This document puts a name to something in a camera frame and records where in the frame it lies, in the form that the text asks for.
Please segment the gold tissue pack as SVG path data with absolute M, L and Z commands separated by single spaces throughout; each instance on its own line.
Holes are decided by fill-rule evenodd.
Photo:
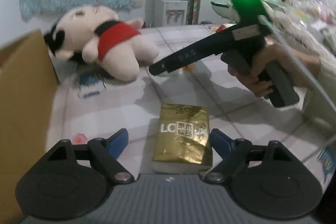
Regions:
M 206 108 L 164 103 L 153 153 L 158 173 L 200 173 L 213 166 Z

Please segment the white fringed blanket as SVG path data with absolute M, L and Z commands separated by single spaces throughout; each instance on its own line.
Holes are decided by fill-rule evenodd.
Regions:
M 273 25 L 293 48 L 305 53 L 315 53 L 317 55 L 326 55 L 327 57 L 335 56 L 301 24 L 301 19 L 291 12 L 290 6 L 280 0 L 262 0 L 262 4 Z

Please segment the white water dispenser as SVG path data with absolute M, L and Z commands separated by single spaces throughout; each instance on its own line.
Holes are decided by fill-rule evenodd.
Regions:
M 155 0 L 154 26 L 184 26 L 186 24 L 188 1 Z

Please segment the plastic bags pile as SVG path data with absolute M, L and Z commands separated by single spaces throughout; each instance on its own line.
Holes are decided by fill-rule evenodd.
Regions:
M 280 0 L 291 7 L 291 12 L 301 19 L 301 24 L 335 55 L 335 8 L 326 0 Z

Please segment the brown cardboard box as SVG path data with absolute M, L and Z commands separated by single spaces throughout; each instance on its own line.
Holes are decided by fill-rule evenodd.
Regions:
M 40 31 L 1 49 L 1 223 L 22 218 L 19 179 L 45 152 L 58 78 Z

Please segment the cream plush doll red bib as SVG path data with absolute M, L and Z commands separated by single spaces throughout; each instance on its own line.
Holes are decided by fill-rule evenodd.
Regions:
M 140 66 L 159 55 L 154 42 L 143 37 L 143 20 L 120 20 L 106 6 L 85 5 L 64 14 L 44 35 L 51 53 L 60 60 L 98 64 L 123 83 L 135 81 Z

